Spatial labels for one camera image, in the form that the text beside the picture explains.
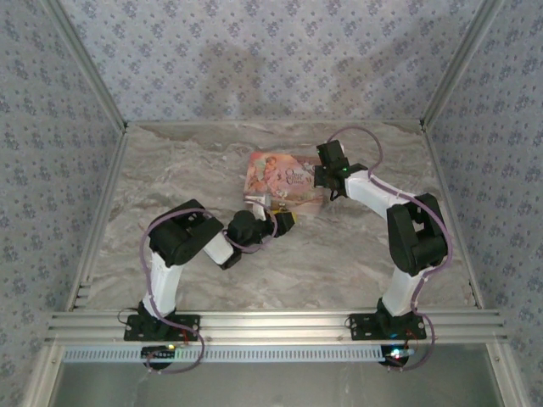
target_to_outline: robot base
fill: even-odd
[[[175,311],[165,316],[165,319],[176,324],[190,326],[195,331],[200,328],[200,315],[179,315]],[[166,325],[152,316],[143,306],[137,307],[137,315],[130,315],[126,321],[125,341],[127,342],[196,342],[198,339],[189,331],[183,331]]]
[[[426,339],[426,329],[421,316],[412,312],[402,316],[391,316],[381,298],[375,313],[351,314],[348,322],[350,338],[353,341]]]

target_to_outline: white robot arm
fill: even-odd
[[[259,208],[266,206],[261,200],[248,202]],[[154,226],[148,233],[152,263],[149,280],[153,297],[149,291],[145,293],[137,315],[128,320],[131,329],[125,332],[125,340],[175,338],[179,331],[171,329],[164,319],[185,326],[198,325],[197,315],[176,315],[176,290],[185,265],[204,250],[217,265],[227,269],[241,259],[242,253],[254,252],[243,250],[262,244],[264,237],[280,237],[294,225],[295,217],[291,212],[282,211],[271,217],[259,208],[239,210],[226,230],[195,199],[151,222]]]
[[[422,318],[411,312],[411,299],[424,272],[443,261],[447,245],[443,231],[428,213],[402,197],[416,198],[443,219],[437,199],[429,193],[415,197],[374,175],[370,179],[364,165],[349,164],[339,141],[317,146],[317,151],[322,165],[316,168],[315,186],[329,188],[332,201],[341,196],[351,198],[384,218],[389,230],[389,252],[395,262],[392,282],[379,299],[377,313],[351,318],[351,322],[357,321],[357,329],[351,329],[351,336],[391,339],[416,330],[418,337],[426,337],[420,328]]]

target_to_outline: patterned wallpaper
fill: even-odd
[[[41,4],[2,0],[0,16],[0,405],[15,406],[117,137]]]
[[[61,0],[125,120],[418,119],[479,0]]]
[[[543,5],[509,0],[431,130],[489,307],[543,406]]]

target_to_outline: pink box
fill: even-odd
[[[314,188],[318,157],[254,152],[249,159],[244,196],[268,193],[271,208],[289,209],[298,215],[316,215],[325,202],[326,191]]]

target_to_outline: marble tabletop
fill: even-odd
[[[225,225],[244,207],[251,152],[316,154],[316,145],[347,123],[209,123],[131,125],[109,223],[92,271],[89,309],[137,305],[145,293],[137,246],[149,222],[196,198]],[[361,123],[381,140],[377,175],[409,192],[441,198],[420,133],[396,125]],[[374,141],[358,131],[340,136],[351,163],[377,159]],[[446,210],[440,200],[445,221]],[[318,216],[302,216],[287,235],[222,270],[205,253],[183,271],[178,309],[345,309],[374,306],[387,289],[394,264],[384,220],[340,198]],[[465,262],[425,287],[421,305],[473,306]]]

